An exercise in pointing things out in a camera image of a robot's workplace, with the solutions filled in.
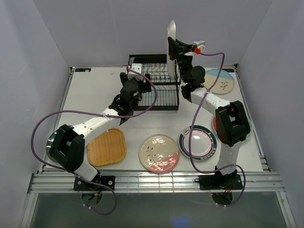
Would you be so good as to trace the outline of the white rectangular plate black rim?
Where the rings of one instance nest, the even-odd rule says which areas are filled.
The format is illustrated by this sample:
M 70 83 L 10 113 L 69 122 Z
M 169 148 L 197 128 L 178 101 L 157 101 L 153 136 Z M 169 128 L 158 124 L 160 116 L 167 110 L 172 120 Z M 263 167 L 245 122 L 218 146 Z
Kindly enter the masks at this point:
M 172 20 L 167 28 L 167 72 L 170 79 L 174 78 L 175 61 L 171 59 L 173 54 L 173 41 L 176 38 L 176 25 Z

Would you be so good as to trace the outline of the woven bamboo square tray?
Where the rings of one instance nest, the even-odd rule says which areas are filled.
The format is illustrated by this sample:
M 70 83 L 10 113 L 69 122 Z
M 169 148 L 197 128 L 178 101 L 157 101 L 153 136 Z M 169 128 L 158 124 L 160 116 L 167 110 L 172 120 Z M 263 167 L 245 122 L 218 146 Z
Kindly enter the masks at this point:
M 112 128 L 93 139 L 87 146 L 88 160 L 95 167 L 121 162 L 127 153 L 123 131 Z

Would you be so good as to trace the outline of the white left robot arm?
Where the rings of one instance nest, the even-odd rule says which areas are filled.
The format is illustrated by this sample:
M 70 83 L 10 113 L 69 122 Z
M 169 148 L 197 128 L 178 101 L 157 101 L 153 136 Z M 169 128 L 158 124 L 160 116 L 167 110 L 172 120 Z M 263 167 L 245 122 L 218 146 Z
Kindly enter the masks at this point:
M 48 139 L 46 151 L 65 171 L 84 179 L 91 190 L 101 184 L 98 170 L 90 164 L 85 149 L 99 135 L 118 127 L 134 116 L 142 93 L 151 91 L 147 75 L 135 70 L 120 74 L 123 87 L 113 102 L 99 116 L 73 126 L 60 126 Z

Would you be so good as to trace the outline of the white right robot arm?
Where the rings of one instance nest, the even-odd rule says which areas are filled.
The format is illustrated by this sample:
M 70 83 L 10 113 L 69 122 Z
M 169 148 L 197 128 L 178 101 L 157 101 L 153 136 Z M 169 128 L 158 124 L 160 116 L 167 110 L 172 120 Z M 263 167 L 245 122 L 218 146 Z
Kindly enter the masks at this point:
M 227 101 L 205 88 L 205 69 L 193 66 L 193 55 L 202 53 L 200 43 L 185 44 L 168 37 L 168 58 L 176 61 L 182 81 L 183 98 L 204 108 L 216 119 L 217 136 L 221 142 L 219 160 L 214 171 L 201 171 L 199 183 L 204 189 L 242 190 L 246 184 L 244 174 L 237 165 L 237 157 L 242 142 L 250 133 L 250 126 L 243 104 L 240 101 Z

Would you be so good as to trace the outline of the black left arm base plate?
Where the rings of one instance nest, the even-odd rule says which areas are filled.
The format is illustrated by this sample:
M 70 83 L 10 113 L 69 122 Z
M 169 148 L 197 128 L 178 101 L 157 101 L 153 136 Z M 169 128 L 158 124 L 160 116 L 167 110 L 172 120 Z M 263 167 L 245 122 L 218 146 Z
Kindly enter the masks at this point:
M 82 180 L 80 177 L 75 177 L 73 190 L 74 191 L 100 191 L 100 190 L 114 190 L 115 176 L 101 175 L 92 180 L 92 183 Z

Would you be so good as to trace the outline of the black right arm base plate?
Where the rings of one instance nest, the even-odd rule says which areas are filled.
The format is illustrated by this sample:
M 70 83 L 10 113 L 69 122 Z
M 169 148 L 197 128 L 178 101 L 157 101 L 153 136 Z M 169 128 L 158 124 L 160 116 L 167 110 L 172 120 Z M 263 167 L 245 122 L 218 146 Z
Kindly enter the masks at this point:
M 194 179 L 199 184 L 200 190 L 241 190 L 243 188 L 242 180 L 239 174 L 232 177 L 225 175 L 219 177 L 217 175 L 200 175 Z

